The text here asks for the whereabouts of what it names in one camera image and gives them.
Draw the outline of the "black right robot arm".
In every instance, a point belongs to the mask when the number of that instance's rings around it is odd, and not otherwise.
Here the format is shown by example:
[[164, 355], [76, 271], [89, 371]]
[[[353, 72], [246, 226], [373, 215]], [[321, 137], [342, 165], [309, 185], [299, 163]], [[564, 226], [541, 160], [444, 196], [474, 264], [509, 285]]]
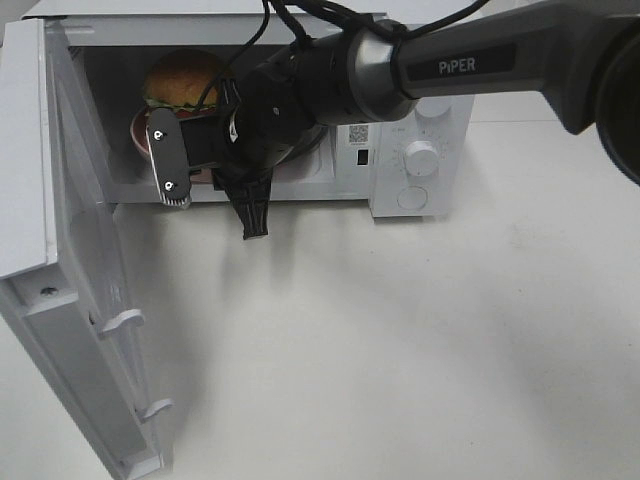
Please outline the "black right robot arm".
[[303, 1], [338, 29], [319, 39], [289, 2], [273, 7], [294, 42], [240, 83], [212, 79], [215, 111], [181, 124], [187, 165], [213, 170], [246, 237], [266, 233], [273, 169], [307, 132], [395, 121], [428, 97], [537, 91], [569, 133], [595, 126], [616, 167], [639, 178], [635, 1], [542, 1], [481, 19], [473, 2], [416, 29]]

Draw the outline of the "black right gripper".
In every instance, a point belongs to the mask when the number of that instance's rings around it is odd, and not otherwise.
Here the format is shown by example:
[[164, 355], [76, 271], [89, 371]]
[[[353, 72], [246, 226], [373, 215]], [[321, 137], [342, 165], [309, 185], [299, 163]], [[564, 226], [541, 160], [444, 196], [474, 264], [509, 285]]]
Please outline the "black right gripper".
[[179, 168], [213, 169], [242, 223], [243, 239], [263, 237], [274, 169], [310, 129], [310, 116], [297, 101], [240, 101], [235, 77], [223, 77], [217, 92], [217, 104], [191, 106], [179, 116]]

